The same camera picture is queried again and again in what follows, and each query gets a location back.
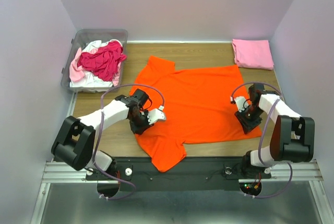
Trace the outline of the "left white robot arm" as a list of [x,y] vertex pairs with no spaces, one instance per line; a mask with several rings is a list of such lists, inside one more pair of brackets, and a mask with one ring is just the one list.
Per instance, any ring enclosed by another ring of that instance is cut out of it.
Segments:
[[88,115],[68,116],[59,129],[51,153],[77,171],[98,171],[104,179],[111,179],[116,174],[116,166],[111,156],[97,150],[95,138],[122,120],[129,120],[131,131],[138,135],[152,127],[149,111],[144,109],[147,101],[151,101],[149,96],[136,89],[131,96],[117,96],[103,109]]

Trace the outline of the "orange t shirt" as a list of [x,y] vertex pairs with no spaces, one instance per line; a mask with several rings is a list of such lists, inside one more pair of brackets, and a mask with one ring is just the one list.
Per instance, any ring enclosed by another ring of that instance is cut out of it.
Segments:
[[244,80],[236,65],[176,70],[175,63],[155,56],[135,79],[136,89],[150,97],[148,109],[164,105],[166,121],[141,135],[138,145],[160,172],[167,172],[186,157],[186,144],[228,142],[261,136],[256,127],[248,134],[230,103],[232,91]]

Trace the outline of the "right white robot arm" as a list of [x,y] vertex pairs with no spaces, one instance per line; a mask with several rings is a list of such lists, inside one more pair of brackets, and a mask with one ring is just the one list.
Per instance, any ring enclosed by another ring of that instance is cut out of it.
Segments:
[[264,135],[261,135],[258,148],[243,156],[241,174],[247,178],[263,174],[279,163],[310,162],[314,155],[315,121],[293,111],[274,86],[263,82],[249,82],[248,85],[248,98],[235,96],[235,91],[230,96],[230,102],[237,107],[235,116],[244,134],[261,124],[263,113],[274,123],[274,128],[268,146],[263,147]]

